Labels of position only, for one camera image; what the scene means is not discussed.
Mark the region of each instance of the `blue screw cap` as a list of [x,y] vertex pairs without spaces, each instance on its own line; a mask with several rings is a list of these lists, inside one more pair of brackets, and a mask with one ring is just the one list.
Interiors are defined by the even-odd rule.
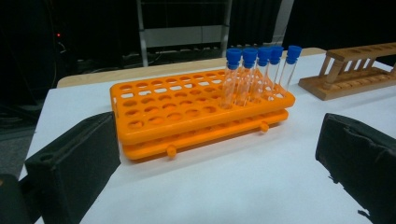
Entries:
[[257,59],[257,50],[256,49],[244,49],[242,52],[242,58],[244,59],[244,66],[246,68],[251,68],[254,66],[254,63]]
[[241,49],[227,49],[226,58],[227,66],[229,69],[236,69],[241,61],[242,50]]
[[288,57],[286,59],[287,63],[297,62],[298,57],[300,57],[302,48],[294,45],[290,45],[288,49]]
[[282,56],[283,53],[283,47],[272,46],[271,49],[272,49],[272,53],[271,53],[270,63],[277,64],[280,62],[280,57]]
[[272,49],[271,48],[259,48],[259,53],[258,53],[258,65],[259,66],[265,66],[268,64],[268,60],[271,57]]

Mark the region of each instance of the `white table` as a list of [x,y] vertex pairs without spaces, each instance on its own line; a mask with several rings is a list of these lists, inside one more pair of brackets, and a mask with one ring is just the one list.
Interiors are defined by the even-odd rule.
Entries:
[[[172,161],[133,163],[121,152],[120,167],[81,222],[371,223],[328,177],[315,151],[325,113],[360,120],[396,137],[396,87],[321,101],[297,83],[316,76],[324,57],[300,58],[290,84],[295,105],[288,120],[267,133],[198,147]],[[117,82],[51,90],[28,157],[81,120],[110,111],[109,88]]]

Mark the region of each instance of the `black padded object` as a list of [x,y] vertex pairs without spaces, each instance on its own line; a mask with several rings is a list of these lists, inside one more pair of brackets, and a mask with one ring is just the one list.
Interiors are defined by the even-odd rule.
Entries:
[[373,223],[396,223],[395,139],[355,119],[326,114],[316,159]]
[[46,223],[79,223],[120,165],[113,116],[84,119],[26,161]]
[[14,175],[0,175],[0,223],[31,223],[20,184]]

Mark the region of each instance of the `clear plastic tube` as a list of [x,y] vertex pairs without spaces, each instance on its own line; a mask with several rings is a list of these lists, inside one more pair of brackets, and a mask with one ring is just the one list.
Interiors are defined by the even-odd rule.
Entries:
[[289,46],[288,57],[286,58],[283,66],[282,75],[276,83],[276,95],[278,97],[286,97],[291,77],[293,76],[294,68],[297,64],[297,58],[300,56],[301,50],[302,49],[300,47]]
[[229,109],[233,104],[233,92],[235,90],[236,76],[238,73],[238,67],[236,69],[230,69],[228,66],[225,68],[225,77],[222,84],[222,95],[220,107]]
[[264,81],[265,96],[267,100],[273,100],[276,86],[276,76],[279,70],[280,57],[282,56],[283,48],[279,46],[274,46],[271,47],[271,50],[271,58],[269,60],[267,73]]
[[270,48],[259,48],[255,76],[250,87],[249,101],[252,103],[257,104],[264,97],[265,76],[267,76],[268,59],[271,56],[271,52]]
[[227,65],[224,70],[224,81],[219,104],[221,108],[229,109],[233,105],[233,93],[241,55],[242,50],[240,49],[227,49],[226,51]]
[[255,62],[257,58],[256,49],[244,49],[242,52],[243,64],[236,88],[235,104],[245,106],[249,97],[251,80],[254,78]]

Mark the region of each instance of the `test tube rack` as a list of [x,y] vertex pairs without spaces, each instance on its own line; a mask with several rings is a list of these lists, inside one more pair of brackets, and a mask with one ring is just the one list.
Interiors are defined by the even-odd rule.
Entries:
[[[331,49],[317,77],[301,78],[299,86],[326,101],[396,85],[396,64],[390,72],[373,67],[377,57],[396,54],[396,42]],[[332,67],[326,74],[330,61]]]
[[286,120],[291,93],[272,101],[219,106],[224,69],[124,82],[110,88],[124,155],[140,160]]

